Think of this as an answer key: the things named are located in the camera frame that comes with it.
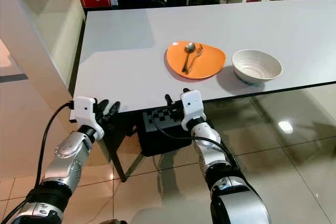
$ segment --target wall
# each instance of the wall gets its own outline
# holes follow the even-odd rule
[[[68,87],[85,15],[80,0],[22,0]]]
[[[53,114],[29,79],[16,80],[17,75],[24,73],[0,40],[0,179],[35,174],[42,135]],[[55,145],[67,135],[56,118],[47,139],[44,169]]]
[[[336,120],[336,84],[305,89],[305,92]]]

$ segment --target table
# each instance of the table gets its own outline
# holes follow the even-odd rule
[[[336,0],[89,12],[75,96],[120,101],[120,112],[130,112],[166,105],[167,93],[179,100],[183,88],[200,90],[206,101],[335,83],[335,17]],[[227,56],[223,70],[205,80],[173,73],[165,51],[178,40],[220,48]],[[282,75],[262,85],[240,81],[231,57],[246,48],[275,56]]]

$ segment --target ceramic bowl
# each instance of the ceramic bowl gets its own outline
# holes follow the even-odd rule
[[[248,83],[273,80],[282,73],[281,63],[273,56],[258,50],[244,49],[232,56],[236,75]]]

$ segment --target tiled floor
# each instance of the tiled floor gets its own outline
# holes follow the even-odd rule
[[[304,91],[205,104],[205,112],[264,200],[273,224],[336,224],[336,121]],[[88,166],[64,223],[212,223],[209,191],[192,146],[143,157],[136,135],[118,150],[131,171]],[[0,184],[0,219],[34,176]]]

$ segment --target spoon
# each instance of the spoon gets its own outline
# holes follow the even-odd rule
[[[196,46],[194,43],[190,42],[187,45],[185,45],[185,51],[188,53],[187,58],[185,59],[185,63],[182,69],[182,72],[187,73],[188,72],[188,61],[189,61],[189,55],[192,54],[196,49]]]
[[[202,53],[203,53],[203,46],[202,46],[202,44],[200,44],[200,47],[196,49],[196,53],[197,53],[197,54],[196,54],[196,56],[194,57],[193,61],[191,62],[190,67],[189,67],[188,70],[187,70],[187,73],[189,73],[189,72],[191,71],[191,69],[192,69],[192,67],[193,67],[193,65],[194,65],[194,62],[195,62],[196,58],[202,55]]]

